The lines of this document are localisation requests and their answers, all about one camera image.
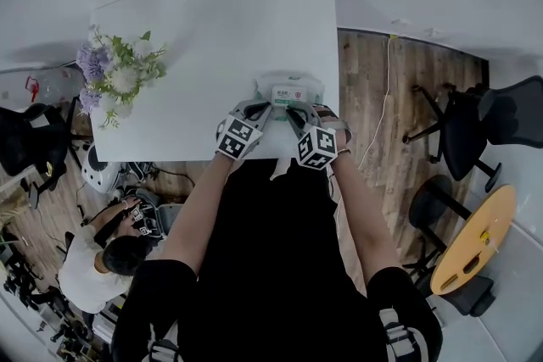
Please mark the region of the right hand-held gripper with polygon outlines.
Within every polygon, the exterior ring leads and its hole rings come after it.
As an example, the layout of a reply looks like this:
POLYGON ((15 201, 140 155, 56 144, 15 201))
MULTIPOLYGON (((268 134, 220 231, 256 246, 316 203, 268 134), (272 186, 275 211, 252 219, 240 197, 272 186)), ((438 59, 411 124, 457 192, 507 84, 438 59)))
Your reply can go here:
POLYGON ((298 141, 297 163, 299 166, 323 170, 338 156, 334 130, 321 127, 315 107, 304 102, 292 102, 286 115, 298 141))

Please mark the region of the person's right hand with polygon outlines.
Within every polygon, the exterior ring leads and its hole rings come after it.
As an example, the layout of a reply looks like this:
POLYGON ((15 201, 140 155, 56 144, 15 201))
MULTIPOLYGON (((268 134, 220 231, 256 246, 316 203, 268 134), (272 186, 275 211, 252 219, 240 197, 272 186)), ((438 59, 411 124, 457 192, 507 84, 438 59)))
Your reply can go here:
POLYGON ((352 137, 349 126, 328 106, 317 105, 315 110, 321 120, 321 127, 334 130, 337 151, 342 153, 352 137))

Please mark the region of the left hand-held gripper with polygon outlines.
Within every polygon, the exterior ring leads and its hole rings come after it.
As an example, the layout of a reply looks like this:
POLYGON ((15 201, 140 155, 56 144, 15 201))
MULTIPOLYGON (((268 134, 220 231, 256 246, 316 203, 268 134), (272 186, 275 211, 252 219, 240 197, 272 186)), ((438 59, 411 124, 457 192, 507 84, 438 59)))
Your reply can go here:
POLYGON ((272 113, 266 100, 245 100, 229 112, 216 131, 216 152, 240 160, 251 152, 263 136, 272 113))

